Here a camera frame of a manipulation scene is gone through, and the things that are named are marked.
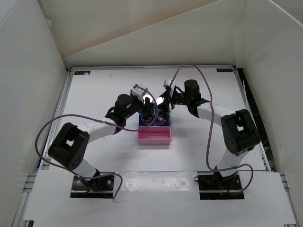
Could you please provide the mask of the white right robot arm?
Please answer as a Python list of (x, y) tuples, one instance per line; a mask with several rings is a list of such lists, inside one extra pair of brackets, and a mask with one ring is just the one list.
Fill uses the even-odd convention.
[(222, 128), (226, 151), (215, 167), (219, 173), (213, 176), (213, 185), (218, 189), (225, 188), (230, 183), (241, 161), (246, 154), (260, 143), (260, 135), (247, 109), (238, 111), (212, 106), (208, 100), (201, 97), (196, 80), (184, 82), (185, 90), (175, 86), (172, 79), (164, 82), (166, 91), (162, 93), (163, 102), (159, 108), (164, 112), (174, 109), (176, 105), (185, 105), (193, 116), (209, 120)]

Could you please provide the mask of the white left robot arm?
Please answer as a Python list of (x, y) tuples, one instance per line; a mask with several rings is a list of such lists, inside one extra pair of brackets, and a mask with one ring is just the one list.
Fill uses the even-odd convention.
[(113, 122), (93, 121), (85, 125), (64, 124), (48, 149), (48, 155), (63, 168), (83, 178), (88, 189), (95, 189), (99, 184), (100, 172), (84, 159), (87, 145), (109, 135), (115, 135), (126, 126), (126, 120), (140, 113), (152, 117), (150, 111), (154, 103), (148, 97), (119, 95), (115, 105), (111, 107), (106, 118)]

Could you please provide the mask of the silver-lid salt bottle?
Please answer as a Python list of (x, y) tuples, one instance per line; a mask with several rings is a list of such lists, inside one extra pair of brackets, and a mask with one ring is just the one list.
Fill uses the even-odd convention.
[(153, 100), (153, 98), (152, 98), (151, 95), (145, 94), (145, 95), (143, 96), (143, 103), (145, 104), (146, 102), (154, 103), (154, 100)]
[(158, 98), (156, 99), (157, 105), (161, 105), (163, 102), (164, 102), (164, 98), (163, 98), (163, 97), (158, 97)]

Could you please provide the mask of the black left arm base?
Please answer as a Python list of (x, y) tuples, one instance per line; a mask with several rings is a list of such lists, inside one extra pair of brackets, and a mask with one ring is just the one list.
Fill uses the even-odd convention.
[(71, 184), (71, 198), (86, 199), (111, 199), (113, 197), (115, 176), (110, 173), (108, 176), (87, 182), (77, 176), (73, 177)]

